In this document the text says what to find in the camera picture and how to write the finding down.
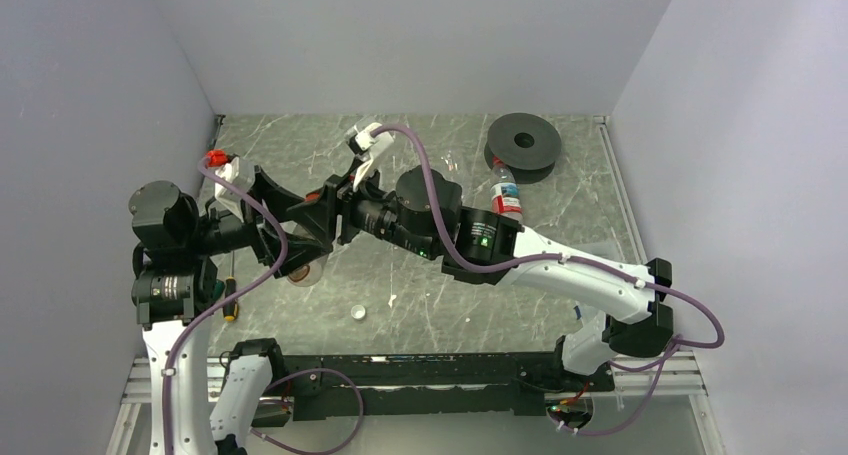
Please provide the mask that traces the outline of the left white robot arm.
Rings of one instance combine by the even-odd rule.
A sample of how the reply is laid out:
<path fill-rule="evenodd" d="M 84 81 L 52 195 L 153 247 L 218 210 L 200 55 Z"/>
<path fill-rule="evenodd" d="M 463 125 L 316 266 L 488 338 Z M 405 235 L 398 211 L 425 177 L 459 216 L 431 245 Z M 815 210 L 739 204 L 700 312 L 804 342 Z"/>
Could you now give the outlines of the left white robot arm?
<path fill-rule="evenodd" d="M 150 362 L 154 454 L 242 454 L 262 395 L 279 392 L 288 369 L 272 338 L 230 351 L 216 403 L 208 400 L 211 318 L 235 303 L 214 257 L 250 248 L 279 278 L 326 255 L 336 211 L 326 189 L 286 190 L 260 168 L 226 164 L 211 175 L 235 198 L 223 211 L 201 212 L 169 181 L 139 188 L 128 207 L 138 238 L 131 297 Z"/>

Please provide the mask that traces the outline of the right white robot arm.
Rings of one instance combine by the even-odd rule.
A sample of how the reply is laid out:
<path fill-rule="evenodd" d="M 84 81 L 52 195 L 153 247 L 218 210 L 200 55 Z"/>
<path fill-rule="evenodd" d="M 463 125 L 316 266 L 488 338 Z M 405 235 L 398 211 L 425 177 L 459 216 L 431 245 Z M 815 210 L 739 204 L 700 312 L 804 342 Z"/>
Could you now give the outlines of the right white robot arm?
<path fill-rule="evenodd" d="M 557 386 L 574 390 L 618 355 L 657 357 L 674 321 L 654 268 L 620 264 L 555 242 L 516 220 L 466 207 L 461 187 L 418 166 L 391 192 L 375 177 L 333 176 L 288 209 L 319 241 L 345 244 L 367 233 L 427 260 L 472 285 L 525 286 L 557 292 L 579 307 L 581 327 L 564 336 L 551 363 Z"/>

